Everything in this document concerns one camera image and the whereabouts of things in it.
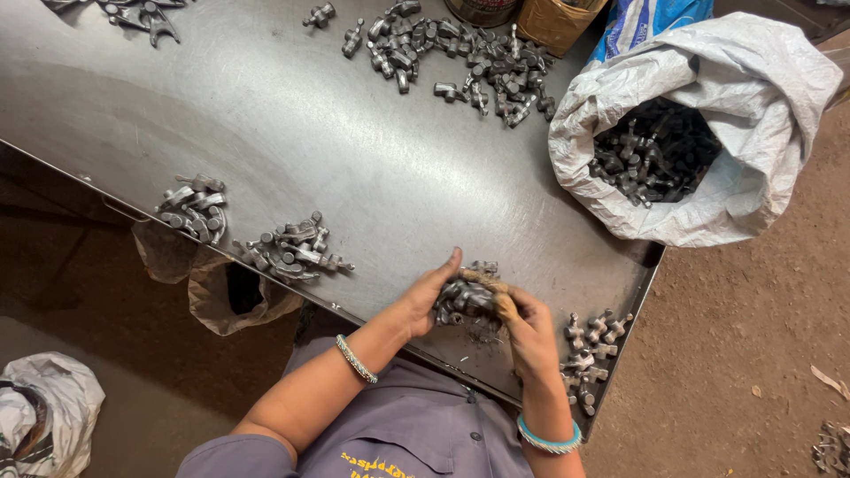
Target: dirt floor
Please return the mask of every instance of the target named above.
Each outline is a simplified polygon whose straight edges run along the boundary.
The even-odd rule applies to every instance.
[[[850,404],[850,104],[827,113],[786,213],[763,236],[669,248],[590,444],[589,476],[814,476]],[[280,376],[295,315],[227,338],[148,278],[125,230],[0,219],[0,363],[59,350],[107,399],[85,478],[173,476]],[[761,397],[753,394],[753,386]]]

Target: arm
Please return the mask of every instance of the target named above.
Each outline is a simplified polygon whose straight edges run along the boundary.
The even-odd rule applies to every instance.
[[[346,338],[348,347],[372,373],[380,372],[414,337],[434,325],[428,315],[439,288],[457,272],[461,250],[429,270],[387,309]],[[270,436],[286,447],[293,466],[297,455],[339,415],[366,381],[332,347],[286,375],[254,404],[232,435]]]
[[[513,301],[497,302],[496,309],[510,333],[513,365],[523,380],[525,425],[543,440],[569,441],[573,438],[573,419],[558,369],[552,314],[545,304],[518,287],[511,286],[507,294]],[[523,455],[535,477],[585,476],[578,452],[556,455],[523,440]]]

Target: woman's left hand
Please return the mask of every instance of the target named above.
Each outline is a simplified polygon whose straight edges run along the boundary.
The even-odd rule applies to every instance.
[[[410,327],[411,339],[425,335],[434,326],[431,308],[437,300],[440,288],[457,273],[462,258],[461,249],[455,248],[445,264],[419,276],[416,282],[388,307],[388,310],[404,318]]]

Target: beaded bangle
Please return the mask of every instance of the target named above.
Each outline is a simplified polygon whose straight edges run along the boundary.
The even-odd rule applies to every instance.
[[[579,430],[579,425],[575,422],[575,420],[573,420],[573,439],[570,441],[562,441],[560,443],[546,441],[532,435],[528,427],[525,426],[522,413],[520,413],[517,417],[517,427],[519,428],[519,433],[522,434],[523,438],[525,438],[531,446],[557,455],[572,453],[581,444],[581,431]]]
[[[341,333],[337,335],[337,347],[343,352],[345,356],[345,360],[351,364],[351,367],[354,367],[354,370],[360,374],[361,377],[365,378],[367,382],[370,384],[374,384],[377,382],[377,377],[374,373],[369,372],[369,369],[363,365],[363,362],[357,360],[357,357],[354,356],[354,352],[351,351],[349,345],[345,342],[345,336]]]

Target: metal can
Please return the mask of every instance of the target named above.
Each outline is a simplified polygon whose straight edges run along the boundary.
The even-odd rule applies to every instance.
[[[445,0],[460,20],[491,28],[507,23],[520,4],[519,0]]]

